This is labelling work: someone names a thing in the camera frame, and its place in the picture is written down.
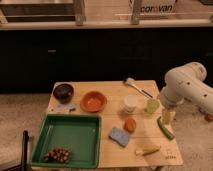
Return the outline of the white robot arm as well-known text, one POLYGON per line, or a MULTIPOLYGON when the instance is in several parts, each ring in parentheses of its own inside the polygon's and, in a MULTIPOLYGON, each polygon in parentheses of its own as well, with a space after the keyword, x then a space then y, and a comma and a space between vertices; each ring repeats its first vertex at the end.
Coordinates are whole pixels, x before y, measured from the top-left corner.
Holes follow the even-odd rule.
POLYGON ((173 112, 174 108, 187 99, 209 115, 213 115, 213 87, 204 83, 207 70, 199 62, 190 62, 170 69, 164 77, 165 86, 159 93, 162 113, 173 112))

